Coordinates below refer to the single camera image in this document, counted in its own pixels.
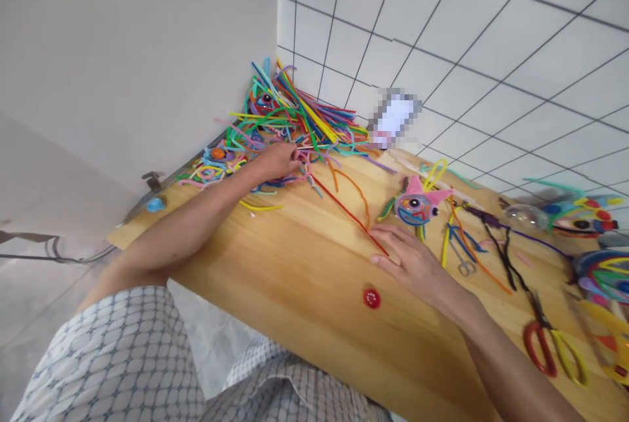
red-handled scissors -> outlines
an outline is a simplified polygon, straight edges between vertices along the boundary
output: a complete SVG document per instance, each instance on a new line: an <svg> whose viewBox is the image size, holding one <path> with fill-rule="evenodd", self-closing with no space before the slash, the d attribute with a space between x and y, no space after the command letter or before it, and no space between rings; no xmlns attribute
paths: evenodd
<svg viewBox="0 0 629 422"><path fill-rule="evenodd" d="M539 300L537 292L533 290L529 291L529 298L531 300L531 305L535 310L535 320L524 328L524 346L526 347L526 352L529 354L529 358L546 376L557 376L557 365L555 365L555 360L552 358L548 341L544 335L544 329L547 329L550 332L553 343L555 344L555 350L557 350L559 361L561 362L568 377L577 386L584 388L587 387L589 384L588 367L582 356L559 330L550 325L550 322L542 309L542 303ZM546 366L540 362L539 358L537 358L537 355L535 354L535 348L533 348L533 334L537 335L539 345L542 347L542 353L544 354ZM579 372L578 376L575 376L568 366L568 352L572 354L577 364L577 370Z"/></svg>

pink ear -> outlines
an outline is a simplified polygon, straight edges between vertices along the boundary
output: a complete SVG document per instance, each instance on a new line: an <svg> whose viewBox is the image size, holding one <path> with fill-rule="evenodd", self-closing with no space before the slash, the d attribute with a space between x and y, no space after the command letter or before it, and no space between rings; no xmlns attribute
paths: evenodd
<svg viewBox="0 0 629 422"><path fill-rule="evenodd" d="M424 192L424 185L421 183L418 175L411 176L406 188L406 194L422 194Z"/></svg>
<svg viewBox="0 0 629 422"><path fill-rule="evenodd" d="M430 191L428 193L424 193L424 196L426 196L426 199L428 199L428 201L430 201L433 206L436 206L452 193L454 193L452 189L440 189L439 191Z"/></svg>

pile of pipe cleaners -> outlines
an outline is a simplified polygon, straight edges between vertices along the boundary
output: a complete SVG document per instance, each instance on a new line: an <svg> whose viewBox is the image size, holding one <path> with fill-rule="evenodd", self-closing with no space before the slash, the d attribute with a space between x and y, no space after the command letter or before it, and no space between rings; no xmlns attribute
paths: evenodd
<svg viewBox="0 0 629 422"><path fill-rule="evenodd" d="M302 162L300 172L267 181L255 188L252 193L273 195L276 191L263 191L263 187L279 188L290 183L308 182L322 198L321 189L329 194L369 235L367 232L368 207L366 206L367 220L363 224L313 176L311 170L311 165L317 161L328 164L334 177L336 191L338 191L337 173L348 178L359 191L360 188L347 175L332 166L332 163L335 163L338 168L341 168L338 160L330 156L332 151L342 156L360 155L391 173L397 173L370 158L370 154L380 156L381 152L366 147L368 133L354 121L355 111L321 104L308 94L296 89L287 73L289 69L296 70L292 65L282 67L278 60L278 71L275 76L271 75L269 58L265 59L262 67L253 62L252 66L256 74L252 79L249 96L244 102L244 112L230 113L238 120L229 125L225 138L215 148L206 147L203 155L194 163L192 174L178 177L179 184L206 188L222 181L242 165L254 159L267 144L293 142L297 144L297 159ZM244 201L240 203L253 211L283 207L257 207ZM369 237L380 246L371 235Z"/></svg>

white tiled wall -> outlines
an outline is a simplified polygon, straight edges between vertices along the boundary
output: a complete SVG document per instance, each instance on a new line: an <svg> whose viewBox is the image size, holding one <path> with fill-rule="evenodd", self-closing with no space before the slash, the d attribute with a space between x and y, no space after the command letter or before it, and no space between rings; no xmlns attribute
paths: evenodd
<svg viewBox="0 0 629 422"><path fill-rule="evenodd" d="M629 193L629 0L279 4L298 88L364 119L377 87L422 99L413 153L532 203L556 191L523 178Z"/></svg>

person's left hand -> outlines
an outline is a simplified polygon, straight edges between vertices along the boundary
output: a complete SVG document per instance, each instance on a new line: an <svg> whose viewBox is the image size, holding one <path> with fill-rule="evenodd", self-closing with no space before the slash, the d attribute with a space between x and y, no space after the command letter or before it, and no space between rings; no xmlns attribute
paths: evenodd
<svg viewBox="0 0 629 422"><path fill-rule="evenodd" d="M301 165L301 161L293 159L296 153L297 145L276 142L268 145L243 169L255 174L259 183L283 178Z"/></svg>

